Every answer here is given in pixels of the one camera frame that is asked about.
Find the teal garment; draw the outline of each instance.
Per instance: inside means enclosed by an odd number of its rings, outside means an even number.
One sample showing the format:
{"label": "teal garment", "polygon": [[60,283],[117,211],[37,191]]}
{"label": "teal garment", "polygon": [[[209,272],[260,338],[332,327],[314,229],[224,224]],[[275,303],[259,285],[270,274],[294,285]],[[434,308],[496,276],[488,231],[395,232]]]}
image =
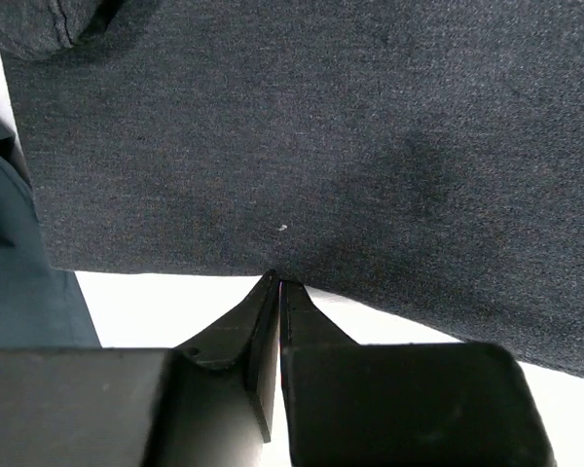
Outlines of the teal garment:
{"label": "teal garment", "polygon": [[[0,153],[9,138],[0,126]],[[9,156],[0,154],[0,347],[97,347],[76,275],[50,267],[30,187]]]}

